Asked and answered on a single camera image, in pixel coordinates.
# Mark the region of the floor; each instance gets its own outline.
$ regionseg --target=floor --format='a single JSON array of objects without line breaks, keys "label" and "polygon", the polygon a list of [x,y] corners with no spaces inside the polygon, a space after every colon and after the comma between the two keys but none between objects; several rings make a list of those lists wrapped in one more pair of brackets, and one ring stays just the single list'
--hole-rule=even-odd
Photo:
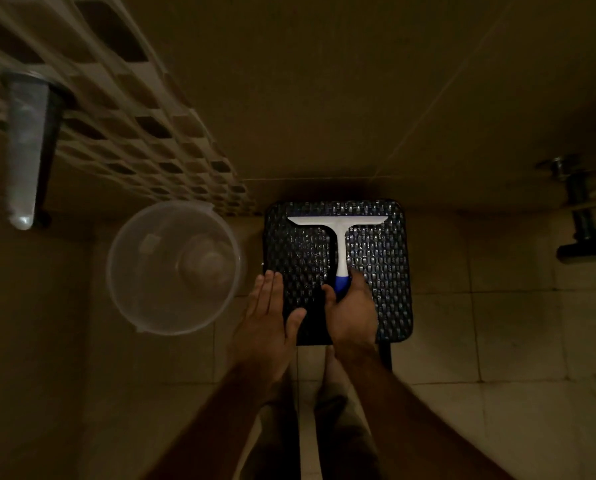
[{"label": "floor", "polygon": [[[554,257],[572,241],[571,218],[406,217],[414,334],[392,348],[395,373],[512,475],[596,479],[596,263]],[[225,346],[262,261],[262,219],[230,224],[249,261],[246,284],[213,326],[176,338],[136,333],[114,310],[103,269],[117,227],[99,227],[81,478],[137,478],[224,374]],[[323,353],[301,347],[292,363],[302,474],[313,480]]]}]

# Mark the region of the blue handle grip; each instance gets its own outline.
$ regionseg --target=blue handle grip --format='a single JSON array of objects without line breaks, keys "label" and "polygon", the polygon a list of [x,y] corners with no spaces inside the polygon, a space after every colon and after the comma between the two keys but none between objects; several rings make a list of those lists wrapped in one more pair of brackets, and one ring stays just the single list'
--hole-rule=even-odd
[{"label": "blue handle grip", "polygon": [[351,283],[351,276],[336,276],[334,283],[334,291],[336,295],[339,295],[344,291]]}]

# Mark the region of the person's left arm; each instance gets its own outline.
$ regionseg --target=person's left arm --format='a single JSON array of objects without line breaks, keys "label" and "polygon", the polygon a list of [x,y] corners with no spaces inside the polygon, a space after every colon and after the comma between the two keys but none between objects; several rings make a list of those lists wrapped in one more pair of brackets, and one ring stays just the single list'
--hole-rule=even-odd
[{"label": "person's left arm", "polygon": [[256,278],[230,345],[233,365],[146,479],[233,478],[256,415],[289,365],[305,314],[294,310],[285,331],[282,275]]}]

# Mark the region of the label on bucket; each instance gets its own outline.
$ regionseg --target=label on bucket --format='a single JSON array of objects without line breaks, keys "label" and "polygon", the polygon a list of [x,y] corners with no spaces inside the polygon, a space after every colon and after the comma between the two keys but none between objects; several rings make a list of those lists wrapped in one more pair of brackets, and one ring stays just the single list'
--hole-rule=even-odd
[{"label": "label on bucket", "polygon": [[151,254],[156,249],[159,242],[159,235],[147,234],[142,240],[140,247],[138,248],[138,252],[140,254]]}]

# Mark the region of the black wicker surface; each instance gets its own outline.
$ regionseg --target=black wicker surface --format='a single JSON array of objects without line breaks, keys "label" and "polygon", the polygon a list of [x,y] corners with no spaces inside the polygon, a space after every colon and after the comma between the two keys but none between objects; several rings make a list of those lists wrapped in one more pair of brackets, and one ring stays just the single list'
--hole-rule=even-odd
[{"label": "black wicker surface", "polygon": [[337,244],[323,226],[298,226],[295,216],[388,216],[381,225],[353,226],[346,234],[347,264],[362,271],[378,312],[377,342],[401,342],[411,335],[411,288],[405,216],[397,202],[280,202],[267,209],[263,235],[264,269],[283,274],[285,319],[299,306],[307,309],[298,345],[330,344],[320,287],[333,285]]}]

